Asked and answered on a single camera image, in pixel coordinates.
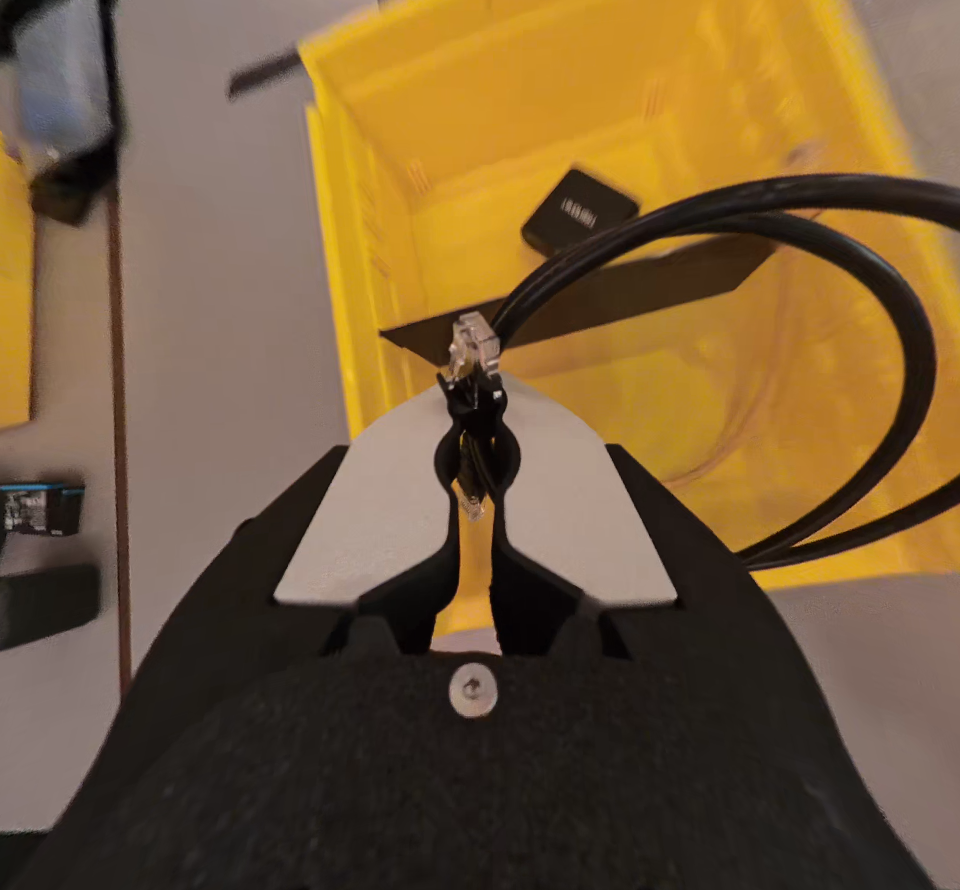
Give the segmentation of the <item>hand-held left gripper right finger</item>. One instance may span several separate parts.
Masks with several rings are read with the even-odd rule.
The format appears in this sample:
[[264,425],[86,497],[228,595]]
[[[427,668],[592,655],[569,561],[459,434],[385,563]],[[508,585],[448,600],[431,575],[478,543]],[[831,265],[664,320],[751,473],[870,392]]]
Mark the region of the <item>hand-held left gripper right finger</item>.
[[664,562],[606,443],[505,374],[489,601],[503,654],[546,654],[568,620],[674,608]]

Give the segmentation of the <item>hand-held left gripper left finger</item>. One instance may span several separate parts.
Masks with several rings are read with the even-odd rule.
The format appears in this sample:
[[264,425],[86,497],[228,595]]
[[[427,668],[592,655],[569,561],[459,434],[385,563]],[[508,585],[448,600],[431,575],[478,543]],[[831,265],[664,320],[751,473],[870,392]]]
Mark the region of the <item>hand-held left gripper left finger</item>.
[[401,652],[426,654],[460,582],[459,435],[435,386],[353,439],[273,600],[353,621],[383,619]]

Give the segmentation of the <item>black ethernet adapter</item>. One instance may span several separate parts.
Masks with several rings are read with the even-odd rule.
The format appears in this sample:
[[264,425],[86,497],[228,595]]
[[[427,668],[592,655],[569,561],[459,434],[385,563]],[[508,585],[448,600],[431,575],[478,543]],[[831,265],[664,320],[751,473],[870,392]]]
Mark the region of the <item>black ethernet adapter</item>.
[[636,219],[641,207],[631,194],[573,166],[522,224],[520,235],[550,259]]

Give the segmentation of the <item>yellow plastic bin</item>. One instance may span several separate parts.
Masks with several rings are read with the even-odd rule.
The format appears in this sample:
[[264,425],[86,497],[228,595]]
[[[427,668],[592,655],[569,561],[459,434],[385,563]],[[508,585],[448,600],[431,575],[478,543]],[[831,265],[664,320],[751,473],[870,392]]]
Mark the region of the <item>yellow plastic bin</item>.
[[[843,0],[389,0],[302,43],[354,440],[437,386],[462,560],[490,571],[512,375],[652,472],[774,587],[958,571],[958,190],[914,178]],[[641,204],[546,258],[573,167]],[[775,253],[734,291],[511,345],[605,267],[712,236]]]
[[31,419],[35,218],[25,172],[1,150],[1,428]]

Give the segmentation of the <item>black bin divider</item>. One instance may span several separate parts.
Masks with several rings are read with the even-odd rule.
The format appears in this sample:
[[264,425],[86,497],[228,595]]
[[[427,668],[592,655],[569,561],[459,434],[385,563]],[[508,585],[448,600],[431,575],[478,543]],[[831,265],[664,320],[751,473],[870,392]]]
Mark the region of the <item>black bin divider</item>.
[[605,267],[560,291],[522,325],[510,344],[549,341],[726,295],[776,250],[769,238],[733,233]]

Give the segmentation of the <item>small black printed box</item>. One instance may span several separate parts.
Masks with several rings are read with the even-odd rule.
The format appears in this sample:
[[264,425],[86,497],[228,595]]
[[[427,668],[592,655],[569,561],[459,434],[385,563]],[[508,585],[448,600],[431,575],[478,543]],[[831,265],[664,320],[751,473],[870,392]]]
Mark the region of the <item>small black printed box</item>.
[[13,483],[1,486],[2,534],[47,538],[80,532],[84,486]]

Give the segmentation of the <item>black flat device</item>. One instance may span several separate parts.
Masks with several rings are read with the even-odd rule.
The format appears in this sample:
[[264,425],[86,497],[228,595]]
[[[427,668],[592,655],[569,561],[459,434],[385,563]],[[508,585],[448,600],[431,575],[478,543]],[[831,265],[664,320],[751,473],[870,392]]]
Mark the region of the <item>black flat device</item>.
[[92,564],[43,568],[1,578],[1,650],[50,639],[96,620],[101,573]]

